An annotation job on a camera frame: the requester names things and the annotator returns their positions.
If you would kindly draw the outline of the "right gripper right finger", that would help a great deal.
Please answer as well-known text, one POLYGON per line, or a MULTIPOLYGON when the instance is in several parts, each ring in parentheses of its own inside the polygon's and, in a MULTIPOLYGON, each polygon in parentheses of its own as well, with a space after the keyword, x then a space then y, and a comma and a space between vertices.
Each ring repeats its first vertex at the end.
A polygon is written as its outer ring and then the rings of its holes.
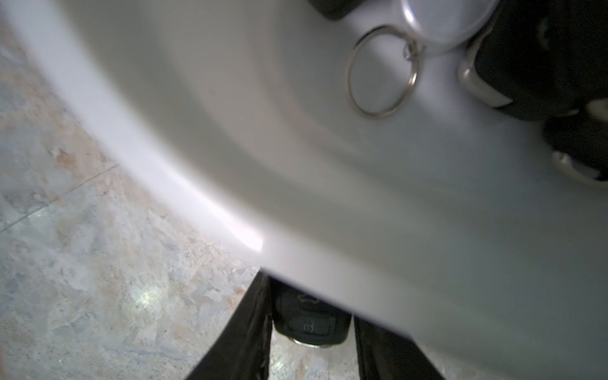
POLYGON ((444 380, 416 343, 354 319, 359 377, 365 380, 444 380))

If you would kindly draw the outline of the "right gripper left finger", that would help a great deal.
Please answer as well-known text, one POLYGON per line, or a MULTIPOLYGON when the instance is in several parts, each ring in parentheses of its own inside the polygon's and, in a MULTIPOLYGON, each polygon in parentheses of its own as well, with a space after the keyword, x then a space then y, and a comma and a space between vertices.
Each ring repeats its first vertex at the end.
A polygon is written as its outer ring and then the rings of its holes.
POLYGON ((271 280, 259 271, 219 338, 186 379, 267 379, 272 330, 271 280))

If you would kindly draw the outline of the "white storage box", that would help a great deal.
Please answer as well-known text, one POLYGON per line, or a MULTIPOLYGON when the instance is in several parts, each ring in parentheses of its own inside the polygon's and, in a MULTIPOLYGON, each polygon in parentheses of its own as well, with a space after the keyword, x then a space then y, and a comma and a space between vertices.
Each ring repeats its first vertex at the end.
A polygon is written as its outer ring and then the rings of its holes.
POLYGON ((57 93, 141 183, 276 276, 520 379, 607 377, 607 185, 475 100, 464 47, 399 3, 4 1, 57 93), (364 44, 345 82, 348 56, 364 44))

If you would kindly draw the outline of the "white silver car key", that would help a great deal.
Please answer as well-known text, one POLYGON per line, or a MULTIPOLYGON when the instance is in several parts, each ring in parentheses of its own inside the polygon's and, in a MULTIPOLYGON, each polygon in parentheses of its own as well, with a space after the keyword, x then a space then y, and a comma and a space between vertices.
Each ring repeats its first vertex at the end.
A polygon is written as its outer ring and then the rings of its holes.
POLYGON ((468 41, 489 21, 497 0, 400 0, 394 9, 408 35, 433 52, 447 52, 468 41))

